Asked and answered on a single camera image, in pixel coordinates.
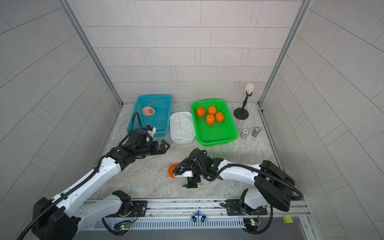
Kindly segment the netted orange front corner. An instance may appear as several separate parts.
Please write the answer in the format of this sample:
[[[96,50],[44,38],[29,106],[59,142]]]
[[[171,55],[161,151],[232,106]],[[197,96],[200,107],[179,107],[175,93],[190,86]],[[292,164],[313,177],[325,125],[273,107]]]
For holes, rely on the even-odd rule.
[[[225,120],[225,116],[222,112],[217,112],[215,118],[217,122],[223,122]]]

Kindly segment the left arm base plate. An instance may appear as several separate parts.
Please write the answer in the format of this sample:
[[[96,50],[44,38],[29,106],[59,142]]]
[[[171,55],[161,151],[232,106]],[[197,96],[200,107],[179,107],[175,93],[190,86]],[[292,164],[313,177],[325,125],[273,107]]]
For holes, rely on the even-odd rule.
[[[147,201],[131,201],[130,206],[128,203],[123,203],[117,215],[122,218],[144,217],[146,214],[147,205]]]

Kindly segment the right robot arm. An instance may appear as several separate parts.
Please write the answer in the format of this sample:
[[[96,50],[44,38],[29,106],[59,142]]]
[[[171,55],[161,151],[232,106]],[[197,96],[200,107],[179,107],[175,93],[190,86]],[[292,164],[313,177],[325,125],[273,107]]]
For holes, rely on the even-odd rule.
[[[215,180],[234,180],[249,185],[254,189],[243,191],[234,204],[225,204],[225,208],[245,215],[255,215],[264,206],[270,206],[288,212],[291,201],[304,198],[295,187],[295,181],[270,161],[260,165],[236,164],[222,158],[210,158],[207,151],[194,149],[188,158],[170,168],[173,178],[187,178],[185,188],[197,188],[201,179],[208,182]]]

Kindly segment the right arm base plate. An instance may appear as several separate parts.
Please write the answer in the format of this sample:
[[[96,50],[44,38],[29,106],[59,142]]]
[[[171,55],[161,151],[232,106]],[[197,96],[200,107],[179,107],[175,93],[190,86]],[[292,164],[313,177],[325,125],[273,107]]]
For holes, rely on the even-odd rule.
[[[267,208],[264,206],[252,209],[245,204],[241,204],[239,199],[227,199],[224,203],[220,204],[225,208],[228,216],[266,216],[268,214]]]

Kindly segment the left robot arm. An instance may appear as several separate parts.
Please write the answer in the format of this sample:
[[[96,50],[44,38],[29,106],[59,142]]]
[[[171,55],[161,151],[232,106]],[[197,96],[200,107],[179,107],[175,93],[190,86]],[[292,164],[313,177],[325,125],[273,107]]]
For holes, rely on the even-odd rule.
[[[165,154],[170,144],[153,139],[156,128],[150,125],[130,129],[107,154],[101,156],[90,172],[51,199],[41,198],[34,205],[33,219],[20,233],[29,231],[41,240],[71,240],[90,223],[109,215],[133,212],[131,197],[115,191],[101,202],[82,208],[84,202],[109,179],[118,175],[137,159]]]

